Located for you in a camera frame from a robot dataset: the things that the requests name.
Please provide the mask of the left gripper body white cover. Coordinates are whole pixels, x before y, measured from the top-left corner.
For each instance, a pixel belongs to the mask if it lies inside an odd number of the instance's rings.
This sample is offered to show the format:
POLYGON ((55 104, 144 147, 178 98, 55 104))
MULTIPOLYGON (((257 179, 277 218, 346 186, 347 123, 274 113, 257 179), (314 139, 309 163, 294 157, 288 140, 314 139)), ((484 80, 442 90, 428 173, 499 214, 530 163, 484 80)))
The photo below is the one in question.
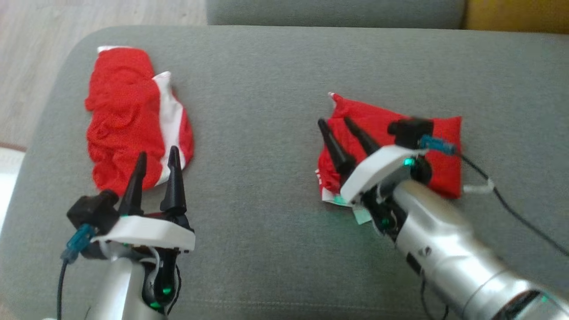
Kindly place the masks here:
POLYGON ((195 248, 196 235, 173 221, 120 217, 91 243, 110 261, 95 311, 167 311, 181 287, 176 259, 195 248))

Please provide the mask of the yellow sofa backrest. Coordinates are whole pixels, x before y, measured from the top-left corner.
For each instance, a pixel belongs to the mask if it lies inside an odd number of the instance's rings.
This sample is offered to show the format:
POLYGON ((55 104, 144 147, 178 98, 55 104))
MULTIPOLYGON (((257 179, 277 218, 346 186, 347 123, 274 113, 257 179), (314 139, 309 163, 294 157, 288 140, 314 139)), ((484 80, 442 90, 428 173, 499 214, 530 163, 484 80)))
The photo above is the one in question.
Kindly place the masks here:
POLYGON ((467 0, 463 27, 569 34, 569 0, 467 0))

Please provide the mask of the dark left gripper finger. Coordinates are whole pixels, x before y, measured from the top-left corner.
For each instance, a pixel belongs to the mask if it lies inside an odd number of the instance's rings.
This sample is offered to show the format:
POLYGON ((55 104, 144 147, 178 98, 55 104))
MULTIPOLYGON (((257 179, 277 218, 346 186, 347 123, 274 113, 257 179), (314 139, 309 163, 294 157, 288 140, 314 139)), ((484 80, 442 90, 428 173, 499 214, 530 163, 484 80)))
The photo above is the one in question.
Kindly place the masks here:
POLYGON ((118 209, 120 216, 142 216, 144 214, 141 202, 146 170, 147 154, 140 152, 118 209))
POLYGON ((160 203, 160 210, 165 219, 181 216, 187 212, 183 172, 181 168, 180 151, 172 146, 168 158, 169 177, 165 196, 160 203))

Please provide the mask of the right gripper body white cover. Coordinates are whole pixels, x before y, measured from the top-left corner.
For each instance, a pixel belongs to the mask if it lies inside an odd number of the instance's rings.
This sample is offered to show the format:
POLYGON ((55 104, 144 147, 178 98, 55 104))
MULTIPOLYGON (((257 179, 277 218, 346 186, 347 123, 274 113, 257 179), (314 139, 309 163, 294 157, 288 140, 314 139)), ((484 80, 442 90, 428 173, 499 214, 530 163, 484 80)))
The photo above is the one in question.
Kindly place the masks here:
POLYGON ((394 202, 393 192, 406 180, 429 184, 433 171, 425 152, 394 144, 380 148, 352 170, 340 195, 346 202, 367 209, 378 233, 395 241, 407 215, 394 202))

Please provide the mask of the red shorts white side stripe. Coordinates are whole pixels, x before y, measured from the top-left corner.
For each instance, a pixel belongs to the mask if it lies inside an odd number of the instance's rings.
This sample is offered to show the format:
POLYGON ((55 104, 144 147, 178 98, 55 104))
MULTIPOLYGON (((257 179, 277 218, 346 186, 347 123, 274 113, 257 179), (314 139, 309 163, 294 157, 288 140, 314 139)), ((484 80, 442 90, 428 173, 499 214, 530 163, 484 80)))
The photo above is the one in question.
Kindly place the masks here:
POLYGON ((181 168, 189 166, 195 150, 172 73, 156 73, 140 48, 102 45, 97 52, 84 101, 92 115, 86 138, 94 184, 123 195, 141 152, 147 156, 143 189, 164 184, 170 149, 179 149, 181 168))

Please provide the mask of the large grey sofa seat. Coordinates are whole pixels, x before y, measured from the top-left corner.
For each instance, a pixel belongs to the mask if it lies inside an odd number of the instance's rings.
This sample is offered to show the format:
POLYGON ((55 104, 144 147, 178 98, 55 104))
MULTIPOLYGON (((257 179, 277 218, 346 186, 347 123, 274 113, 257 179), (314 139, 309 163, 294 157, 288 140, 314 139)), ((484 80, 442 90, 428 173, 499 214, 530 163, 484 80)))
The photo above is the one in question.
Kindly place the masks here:
POLYGON ((61 67, 0 236, 0 320, 56 314, 66 212, 97 191, 84 108, 99 45, 171 71, 195 156, 196 249, 172 320, 424 319, 420 279, 350 210, 321 202, 329 92, 417 117, 461 116, 462 148, 526 219, 569 248, 569 35, 323 27, 112 27, 61 67))

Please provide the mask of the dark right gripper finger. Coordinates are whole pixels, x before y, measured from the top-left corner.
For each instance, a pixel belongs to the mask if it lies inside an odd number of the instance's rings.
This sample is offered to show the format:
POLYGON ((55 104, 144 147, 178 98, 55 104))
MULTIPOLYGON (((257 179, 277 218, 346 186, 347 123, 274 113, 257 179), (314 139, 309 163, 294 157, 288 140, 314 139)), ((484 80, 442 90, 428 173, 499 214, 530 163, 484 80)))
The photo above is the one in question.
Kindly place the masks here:
POLYGON ((367 156, 371 156, 380 150, 381 145, 378 144, 370 134, 360 128, 360 126, 358 126, 350 117, 344 117, 344 124, 347 126, 352 136, 358 140, 362 150, 364 150, 367 156))
POLYGON ((335 138, 327 120, 319 118, 317 125, 321 132, 325 147, 329 151, 331 161, 340 178, 347 178, 356 166, 356 159, 335 138))

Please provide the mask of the red basketball jersey white sleeves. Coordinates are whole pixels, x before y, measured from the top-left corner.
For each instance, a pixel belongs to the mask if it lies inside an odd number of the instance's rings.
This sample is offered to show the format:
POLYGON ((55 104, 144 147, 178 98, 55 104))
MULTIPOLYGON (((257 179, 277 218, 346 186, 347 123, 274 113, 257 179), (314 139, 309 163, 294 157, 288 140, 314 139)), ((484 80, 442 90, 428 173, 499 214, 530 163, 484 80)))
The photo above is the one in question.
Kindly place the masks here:
MULTIPOLYGON (((340 144, 354 156, 359 164, 367 155, 358 140, 350 133, 344 123, 344 117, 351 118, 357 126, 370 134, 380 146, 395 143, 394 136, 388 134, 388 125, 406 115, 390 111, 385 108, 350 100, 338 93, 329 92, 333 100, 333 112, 327 120, 330 129, 340 144)), ((461 145, 461 117, 433 118, 433 136, 439 139, 461 145)), ((428 186, 437 194, 447 199, 458 199, 462 192, 461 160, 441 152, 430 151, 425 155, 431 165, 433 176, 428 186)), ((370 213, 362 206, 353 206, 340 196, 340 176, 337 174, 326 147, 319 154, 317 170, 319 191, 323 202, 351 208, 358 224, 371 220, 370 213)))

